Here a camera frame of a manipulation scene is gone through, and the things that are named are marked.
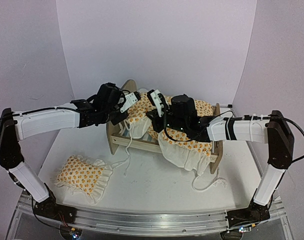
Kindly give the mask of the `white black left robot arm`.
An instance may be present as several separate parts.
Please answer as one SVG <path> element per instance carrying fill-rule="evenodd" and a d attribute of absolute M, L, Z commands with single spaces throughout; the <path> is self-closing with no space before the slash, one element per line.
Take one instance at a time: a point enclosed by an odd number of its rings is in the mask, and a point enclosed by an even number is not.
<path fill-rule="evenodd" d="M 57 202 L 51 188 L 30 167 L 32 160 L 26 156 L 26 141 L 35 147 L 43 144 L 38 137 L 55 138 L 60 130 L 82 129 L 91 126 L 114 125 L 128 116 L 128 109 L 141 99 L 140 93 L 119 88 L 114 83 L 102 84 L 98 92 L 87 99 L 73 99 L 57 106 L 28 111 L 5 108 L 0 116 L 0 166 L 14 184 L 30 195 L 32 213 L 36 217 L 72 224 L 76 208 Z"/>

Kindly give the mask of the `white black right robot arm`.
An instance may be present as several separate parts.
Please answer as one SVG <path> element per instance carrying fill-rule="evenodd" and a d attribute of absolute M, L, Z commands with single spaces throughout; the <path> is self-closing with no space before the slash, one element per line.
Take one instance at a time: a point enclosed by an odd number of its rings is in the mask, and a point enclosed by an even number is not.
<path fill-rule="evenodd" d="M 251 228 L 267 221 L 275 191 L 285 172 L 298 161 L 293 157 L 292 132 L 297 123 L 278 110 L 239 117 L 226 113 L 198 116 L 194 99 L 185 94 L 166 100 L 158 90 L 151 90 L 147 98 L 153 109 L 146 115 L 158 134 L 162 155 L 170 163 L 194 170 L 197 175 L 204 171 L 205 154 L 211 143 L 221 142 L 244 150 L 249 143 L 267 146 L 267 167 L 248 206 L 226 213 L 229 230 Z"/>

